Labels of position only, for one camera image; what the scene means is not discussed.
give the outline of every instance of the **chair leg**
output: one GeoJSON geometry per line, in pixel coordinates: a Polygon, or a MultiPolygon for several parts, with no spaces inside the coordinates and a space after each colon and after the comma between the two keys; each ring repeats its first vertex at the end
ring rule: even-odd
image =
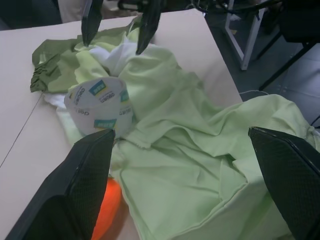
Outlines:
{"type": "Polygon", "coordinates": [[[259,91],[265,89],[269,84],[277,79],[285,70],[287,70],[292,64],[294,64],[299,58],[301,58],[306,52],[308,52],[317,41],[312,41],[308,43],[304,48],[302,48],[293,58],[291,58],[286,64],[284,64],[278,71],[275,72],[267,81],[259,87],[259,91]]]}
{"type": "Polygon", "coordinates": [[[264,49],[262,49],[262,51],[258,54],[258,56],[256,57],[256,60],[258,60],[259,58],[261,58],[262,57],[262,55],[263,54],[265,54],[266,53],[266,51],[269,49],[269,48],[271,48],[271,46],[273,45],[273,44],[275,44],[275,42],[281,37],[281,33],[280,32],[278,32],[276,35],[275,35],[275,37],[264,47],[264,49]]]}

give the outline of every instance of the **gray floor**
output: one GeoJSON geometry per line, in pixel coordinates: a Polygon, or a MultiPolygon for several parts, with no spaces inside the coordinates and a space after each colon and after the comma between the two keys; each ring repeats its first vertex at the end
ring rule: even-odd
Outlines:
{"type": "MultiPolygon", "coordinates": [[[[278,32],[276,29],[272,35],[266,35],[263,33],[263,29],[260,29],[249,67],[247,71],[242,71],[235,52],[223,31],[225,18],[224,14],[206,16],[214,40],[240,93],[248,90],[257,90],[264,81],[302,48],[300,43],[287,43],[281,37],[261,59],[258,61],[252,60],[278,32]]],[[[230,24],[230,29],[237,30],[234,36],[242,49],[246,45],[250,27],[250,18],[232,21],[230,24]]],[[[295,102],[305,119],[311,123],[320,115],[320,44],[314,46],[295,62],[265,91],[269,94],[279,94],[295,102]]],[[[260,95],[263,95],[263,93],[250,92],[241,94],[241,97],[243,101],[246,101],[260,95]]]]}

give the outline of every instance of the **orange object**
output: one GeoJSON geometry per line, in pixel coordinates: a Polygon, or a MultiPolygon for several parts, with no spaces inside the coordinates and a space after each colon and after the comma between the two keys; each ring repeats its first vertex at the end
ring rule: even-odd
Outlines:
{"type": "Polygon", "coordinates": [[[109,177],[91,240],[99,240],[108,231],[120,206],[121,196],[119,184],[109,177]]]}

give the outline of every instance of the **cloth pile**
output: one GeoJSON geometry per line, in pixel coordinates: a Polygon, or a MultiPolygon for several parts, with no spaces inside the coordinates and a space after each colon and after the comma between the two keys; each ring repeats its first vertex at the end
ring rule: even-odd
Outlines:
{"type": "Polygon", "coordinates": [[[136,56],[135,23],[103,31],[92,46],[47,40],[33,54],[31,91],[43,91],[71,144],[82,136],[63,93],[84,81],[126,82],[135,125],[112,151],[111,174],[142,240],[270,240],[290,233],[265,186],[249,127],[298,136],[318,151],[320,137],[279,95],[221,108],[201,80],[168,50],[136,56]]]}

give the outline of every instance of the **table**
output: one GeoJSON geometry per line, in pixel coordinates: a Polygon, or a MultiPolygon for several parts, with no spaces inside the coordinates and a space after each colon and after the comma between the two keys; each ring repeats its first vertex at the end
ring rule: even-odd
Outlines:
{"type": "MultiPolygon", "coordinates": [[[[100,30],[122,27],[131,20],[103,20],[100,30]]],[[[30,93],[32,53],[46,39],[75,38],[80,33],[80,22],[0,31],[0,240],[71,149],[55,108],[40,93],[30,93]]],[[[241,102],[201,12],[163,13],[154,43],[170,49],[183,69],[203,79],[205,92],[215,105],[241,102]]],[[[118,239],[132,240],[133,234],[138,239],[135,231],[129,217],[118,239]]]]}
{"type": "MultiPolygon", "coordinates": [[[[259,4],[263,3],[265,1],[266,0],[260,0],[259,4]]],[[[232,8],[234,6],[234,2],[235,2],[235,0],[229,1],[228,9],[232,10],[232,8]]],[[[226,16],[224,30],[226,32],[226,37],[229,40],[229,42],[231,43],[231,46],[234,49],[236,56],[240,62],[241,70],[247,70],[247,68],[248,68],[249,61],[250,61],[251,54],[252,54],[252,50],[254,49],[255,42],[257,39],[257,35],[258,35],[258,31],[260,28],[260,24],[261,24],[262,18],[264,16],[264,12],[265,12],[265,8],[259,9],[258,14],[257,14],[258,17],[253,18],[253,23],[251,25],[248,40],[246,41],[246,46],[245,46],[244,52],[241,50],[235,36],[232,34],[232,32],[229,28],[230,21],[231,21],[231,13],[228,13],[226,16]]]]}

